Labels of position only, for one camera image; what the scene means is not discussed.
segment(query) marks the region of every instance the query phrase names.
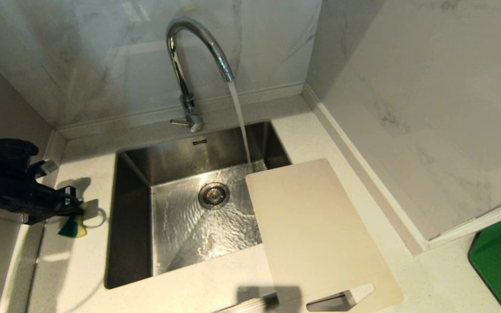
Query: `sink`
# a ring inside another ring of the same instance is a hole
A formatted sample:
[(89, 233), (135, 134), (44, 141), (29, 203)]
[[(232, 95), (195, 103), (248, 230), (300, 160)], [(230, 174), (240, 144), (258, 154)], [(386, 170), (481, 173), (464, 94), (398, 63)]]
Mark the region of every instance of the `sink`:
[(262, 243), (245, 176), (290, 165), (270, 122), (117, 154), (105, 287)]

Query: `white countertop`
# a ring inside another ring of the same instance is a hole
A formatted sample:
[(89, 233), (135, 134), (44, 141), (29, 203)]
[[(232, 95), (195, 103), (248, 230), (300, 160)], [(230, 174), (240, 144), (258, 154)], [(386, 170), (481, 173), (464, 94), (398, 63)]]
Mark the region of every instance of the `white countertop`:
[[(247, 105), (243, 114), (246, 123), (270, 119), (292, 163), (330, 161), (405, 294), (402, 304), (384, 312), (501, 312), (467, 260), (473, 237), (412, 257), (302, 97)], [(237, 126), (234, 109), (206, 113), (203, 119), (214, 129)], [(84, 200), (97, 200), (109, 216), (115, 153), (188, 135), (185, 127), (160, 122), (72, 140), (67, 143), (57, 185), (90, 181)], [(262, 244), (108, 290), (103, 281), (109, 224), (102, 223), (102, 215), (87, 220), (88, 235), (74, 240), (57, 235), (64, 218), (48, 221), (29, 312), (206, 313), (234, 305), (238, 297), (241, 301), (273, 292)]]

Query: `marble backsplash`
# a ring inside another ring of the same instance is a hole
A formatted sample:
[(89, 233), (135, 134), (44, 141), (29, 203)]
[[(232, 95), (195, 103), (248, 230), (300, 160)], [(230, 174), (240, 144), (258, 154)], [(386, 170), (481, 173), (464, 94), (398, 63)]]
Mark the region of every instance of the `marble backsplash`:
[[(195, 18), (240, 92), (306, 78), (320, 0), (0, 0), (0, 72), (54, 127), (179, 105), (165, 30)], [(229, 94), (209, 52), (180, 34), (197, 100)]]
[(427, 239), (501, 204), (501, 1), (324, 0), (307, 83)]

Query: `cutting board handle hole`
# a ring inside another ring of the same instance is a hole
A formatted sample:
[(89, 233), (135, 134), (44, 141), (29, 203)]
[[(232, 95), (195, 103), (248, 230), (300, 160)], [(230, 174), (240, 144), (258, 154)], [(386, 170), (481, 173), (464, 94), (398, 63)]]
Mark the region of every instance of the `cutting board handle hole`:
[(374, 292), (374, 285), (368, 283), (360, 287), (335, 293), (328, 297), (307, 303), (309, 312), (347, 312)]

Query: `faucet handle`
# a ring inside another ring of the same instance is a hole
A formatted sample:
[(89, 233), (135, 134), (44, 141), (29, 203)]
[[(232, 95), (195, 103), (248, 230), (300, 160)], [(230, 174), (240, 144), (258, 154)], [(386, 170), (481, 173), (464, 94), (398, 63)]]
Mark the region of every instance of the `faucet handle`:
[(185, 119), (186, 119), (185, 121), (169, 120), (169, 122), (175, 125), (190, 126), (190, 130), (192, 133), (195, 133), (204, 127), (204, 121), (202, 120), (202, 117), (199, 117), (196, 114), (189, 114), (185, 117)]
[(175, 124), (175, 125), (186, 125), (186, 126), (191, 126), (191, 124), (187, 121), (181, 121), (181, 120), (169, 120), (170, 123)]

